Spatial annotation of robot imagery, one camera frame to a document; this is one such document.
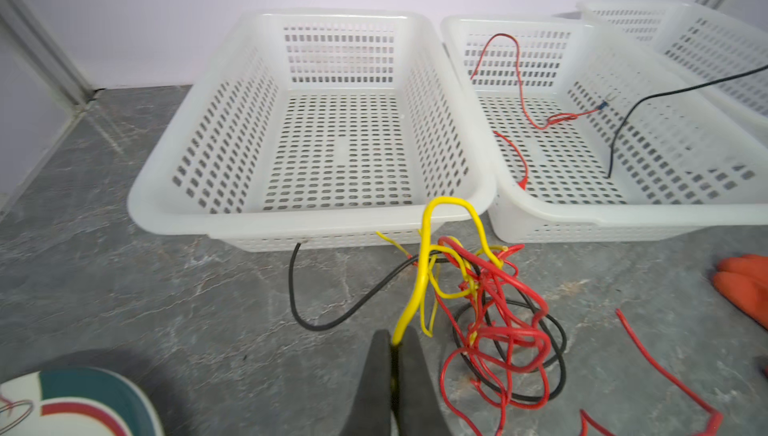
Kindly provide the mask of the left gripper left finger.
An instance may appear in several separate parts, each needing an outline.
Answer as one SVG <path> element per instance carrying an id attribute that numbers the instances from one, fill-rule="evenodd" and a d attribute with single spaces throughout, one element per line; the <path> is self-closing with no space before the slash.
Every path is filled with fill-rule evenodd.
<path id="1" fill-rule="evenodd" d="M 392 348 L 389 332 L 374 333 L 341 435 L 387 436 L 392 417 Z"/>

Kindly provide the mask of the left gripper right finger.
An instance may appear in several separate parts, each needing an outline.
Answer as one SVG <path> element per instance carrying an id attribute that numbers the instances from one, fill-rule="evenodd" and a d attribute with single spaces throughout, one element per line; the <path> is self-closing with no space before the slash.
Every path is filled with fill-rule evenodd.
<path id="1" fill-rule="evenodd" d="M 417 331 L 408 327 L 395 348 L 395 419 L 400 435 L 450 435 Z"/>

